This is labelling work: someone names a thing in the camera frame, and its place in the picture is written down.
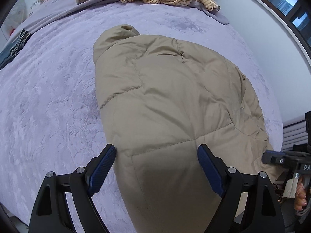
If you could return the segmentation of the right hand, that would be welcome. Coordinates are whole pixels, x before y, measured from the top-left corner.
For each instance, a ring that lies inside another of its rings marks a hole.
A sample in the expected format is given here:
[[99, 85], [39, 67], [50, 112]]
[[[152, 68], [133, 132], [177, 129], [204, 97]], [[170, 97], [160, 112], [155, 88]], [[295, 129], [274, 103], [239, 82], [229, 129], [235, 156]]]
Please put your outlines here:
[[307, 200], [306, 200], [306, 190], [304, 187], [304, 178], [303, 176], [300, 176], [297, 182], [294, 209], [297, 212], [300, 212], [306, 206], [307, 206]]

